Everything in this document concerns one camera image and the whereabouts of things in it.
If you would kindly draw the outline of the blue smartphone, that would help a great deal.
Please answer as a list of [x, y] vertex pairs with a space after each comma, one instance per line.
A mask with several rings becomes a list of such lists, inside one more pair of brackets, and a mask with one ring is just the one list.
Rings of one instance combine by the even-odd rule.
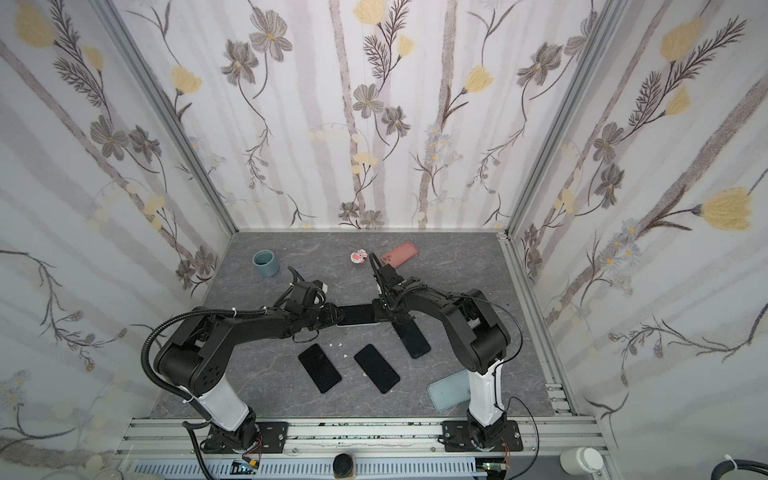
[[375, 308], [372, 304], [339, 307], [338, 327], [352, 327], [376, 324]]

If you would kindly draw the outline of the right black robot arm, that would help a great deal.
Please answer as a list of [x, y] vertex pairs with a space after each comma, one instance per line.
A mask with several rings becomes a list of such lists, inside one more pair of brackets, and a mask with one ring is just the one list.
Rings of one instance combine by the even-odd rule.
[[369, 262], [379, 289], [373, 302], [376, 321], [405, 325], [418, 312], [442, 324], [454, 355], [469, 372], [469, 441], [479, 450], [490, 449], [507, 426], [501, 382], [502, 367], [511, 360], [511, 335], [498, 308], [477, 289], [443, 292], [418, 278], [400, 276], [375, 253], [369, 254]]

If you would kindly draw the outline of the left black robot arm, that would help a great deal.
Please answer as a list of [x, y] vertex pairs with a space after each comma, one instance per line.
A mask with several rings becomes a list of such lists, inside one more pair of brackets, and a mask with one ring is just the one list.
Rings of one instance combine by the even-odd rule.
[[140, 363], [147, 378], [189, 403], [208, 422], [197, 448], [205, 453], [246, 453], [262, 438], [255, 413], [226, 379], [235, 348], [261, 340], [320, 331], [345, 318], [326, 300], [319, 281], [298, 280], [271, 306], [255, 310], [197, 307], [151, 331]]

